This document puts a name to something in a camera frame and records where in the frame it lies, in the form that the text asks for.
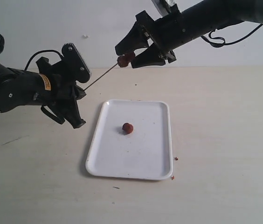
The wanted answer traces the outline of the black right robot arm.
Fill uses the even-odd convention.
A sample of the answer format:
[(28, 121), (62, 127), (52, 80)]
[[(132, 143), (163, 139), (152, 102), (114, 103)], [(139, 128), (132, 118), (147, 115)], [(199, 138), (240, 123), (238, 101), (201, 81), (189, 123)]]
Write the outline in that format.
[(214, 48), (227, 46), (215, 43), (212, 33), (242, 22), (257, 23), (255, 33), (263, 26), (263, 0), (203, 0), (180, 11), (173, 0), (155, 0), (161, 18), (154, 20), (146, 11), (136, 15), (136, 22), (125, 38), (115, 46), (119, 67), (164, 66), (176, 61), (174, 49), (202, 38)]

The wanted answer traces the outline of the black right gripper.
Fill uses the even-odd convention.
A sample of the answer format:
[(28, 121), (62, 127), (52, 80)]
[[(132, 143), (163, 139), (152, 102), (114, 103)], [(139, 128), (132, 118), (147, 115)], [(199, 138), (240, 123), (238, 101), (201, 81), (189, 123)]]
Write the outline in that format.
[(180, 10), (154, 20), (146, 11), (136, 15), (129, 33), (115, 46), (117, 56), (144, 49), (132, 61), (133, 69), (164, 66), (176, 61), (173, 50), (181, 45)]

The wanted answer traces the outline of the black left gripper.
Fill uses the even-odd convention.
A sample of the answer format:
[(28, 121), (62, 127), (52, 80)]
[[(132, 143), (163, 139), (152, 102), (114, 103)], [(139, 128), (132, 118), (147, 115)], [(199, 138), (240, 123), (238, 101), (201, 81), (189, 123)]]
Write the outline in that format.
[(77, 100), (85, 96), (85, 92), (76, 83), (64, 58), (55, 64), (49, 59), (41, 57), (36, 61), (43, 87), (37, 93), (37, 100), (43, 105), (58, 108), (60, 114), (74, 129), (82, 127), (86, 121), (81, 118)]

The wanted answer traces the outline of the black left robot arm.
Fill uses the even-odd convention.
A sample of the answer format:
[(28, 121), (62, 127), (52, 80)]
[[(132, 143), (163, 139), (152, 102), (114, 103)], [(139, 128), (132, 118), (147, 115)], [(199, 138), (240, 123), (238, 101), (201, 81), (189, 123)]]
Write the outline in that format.
[(67, 121), (74, 129), (82, 127), (86, 122), (80, 116), (77, 102), (86, 94), (76, 84), (81, 74), (64, 58), (51, 65), (47, 58), (41, 57), (36, 64), (39, 72), (0, 64), (0, 112), (38, 105), (56, 123)]

